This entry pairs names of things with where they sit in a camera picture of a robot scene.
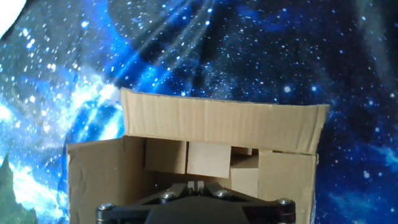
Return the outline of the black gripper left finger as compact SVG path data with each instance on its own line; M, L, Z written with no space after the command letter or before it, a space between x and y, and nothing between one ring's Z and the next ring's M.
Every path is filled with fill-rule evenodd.
M166 190L127 206L104 203L96 209L96 224L144 224L155 208L197 194L197 183L172 184Z

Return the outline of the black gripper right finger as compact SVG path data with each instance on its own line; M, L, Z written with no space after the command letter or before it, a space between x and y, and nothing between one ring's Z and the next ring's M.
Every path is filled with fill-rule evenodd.
M220 223L295 223L295 202L288 198L265 201L216 182L199 181L198 195L206 199L200 208L212 219L221 217Z

